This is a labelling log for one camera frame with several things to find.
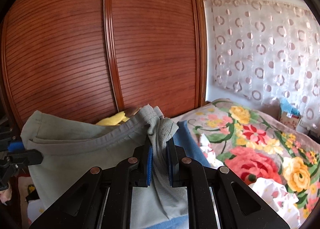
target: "metal screw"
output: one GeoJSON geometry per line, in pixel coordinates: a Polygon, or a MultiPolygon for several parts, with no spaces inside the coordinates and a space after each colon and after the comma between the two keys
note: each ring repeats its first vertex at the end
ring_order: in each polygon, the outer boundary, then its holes
{"type": "Polygon", "coordinates": [[[98,174],[100,172],[99,167],[93,167],[90,169],[91,174],[98,174]]]}
{"type": "Polygon", "coordinates": [[[134,164],[134,163],[138,162],[138,159],[136,157],[131,157],[131,158],[128,159],[128,162],[131,163],[131,164],[134,164]]]}
{"type": "Polygon", "coordinates": [[[221,173],[228,174],[229,171],[230,171],[230,169],[228,167],[226,167],[226,166],[220,167],[220,172],[221,173]]]}
{"type": "Polygon", "coordinates": [[[190,158],[188,158],[188,157],[184,157],[184,158],[182,158],[182,160],[181,160],[183,163],[185,163],[185,164],[189,164],[189,163],[191,163],[191,159],[190,158]]]}

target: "gray garment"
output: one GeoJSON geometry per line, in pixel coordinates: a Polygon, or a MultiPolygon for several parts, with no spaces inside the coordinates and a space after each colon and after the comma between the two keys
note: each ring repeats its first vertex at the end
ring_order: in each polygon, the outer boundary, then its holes
{"type": "Polygon", "coordinates": [[[186,188],[169,185],[166,141],[178,129],[158,107],[147,105],[120,126],[99,126],[61,119],[35,111],[21,133],[27,150],[43,156],[29,167],[40,199],[48,208],[91,167],[116,166],[143,145],[146,134],[153,148],[153,178],[148,188],[133,188],[131,228],[145,228],[188,214],[186,188]]]}

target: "wooden wardrobe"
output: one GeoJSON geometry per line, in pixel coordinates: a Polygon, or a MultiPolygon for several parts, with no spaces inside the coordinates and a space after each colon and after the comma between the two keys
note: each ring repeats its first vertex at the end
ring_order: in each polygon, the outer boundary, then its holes
{"type": "Polygon", "coordinates": [[[35,110],[185,113],[204,103],[204,23],[202,0],[16,0],[0,27],[2,103],[20,129],[35,110]]]}

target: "curtain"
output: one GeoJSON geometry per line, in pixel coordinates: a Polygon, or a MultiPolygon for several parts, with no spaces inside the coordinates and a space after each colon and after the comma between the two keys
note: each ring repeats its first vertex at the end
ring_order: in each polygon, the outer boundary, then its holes
{"type": "Polygon", "coordinates": [[[267,0],[205,0],[220,87],[258,104],[285,97],[320,128],[320,26],[310,10],[267,0]]]}

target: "floral blanket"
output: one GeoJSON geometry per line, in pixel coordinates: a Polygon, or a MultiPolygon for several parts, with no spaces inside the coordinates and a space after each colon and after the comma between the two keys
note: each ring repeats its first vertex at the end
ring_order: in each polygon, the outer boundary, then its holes
{"type": "Polygon", "coordinates": [[[180,120],[188,121],[195,141],[206,135],[209,150],[201,148],[209,162],[214,152],[246,184],[272,178],[295,193],[301,223],[305,221],[320,196],[320,145],[271,116],[228,99],[174,118],[180,120]]]}

